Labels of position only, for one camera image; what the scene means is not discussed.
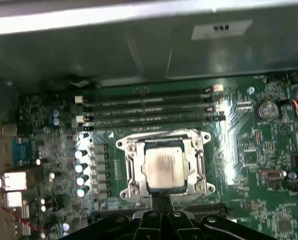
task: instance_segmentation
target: white label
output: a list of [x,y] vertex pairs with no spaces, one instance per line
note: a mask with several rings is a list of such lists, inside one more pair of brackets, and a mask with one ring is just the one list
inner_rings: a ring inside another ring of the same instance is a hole
[[194,26],[191,40],[205,40],[241,36],[250,27],[252,20],[219,22]]

